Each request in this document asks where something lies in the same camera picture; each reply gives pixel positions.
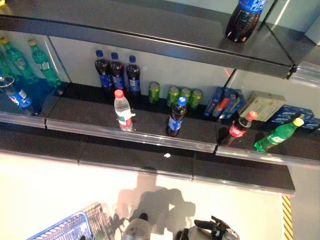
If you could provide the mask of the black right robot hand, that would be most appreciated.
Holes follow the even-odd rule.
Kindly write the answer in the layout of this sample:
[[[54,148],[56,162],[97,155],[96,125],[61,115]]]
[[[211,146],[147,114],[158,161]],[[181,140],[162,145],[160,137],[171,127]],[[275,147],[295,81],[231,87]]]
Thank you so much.
[[[239,235],[223,220],[211,216],[211,221],[194,220],[194,224],[200,228],[211,231],[212,240],[239,240]]]

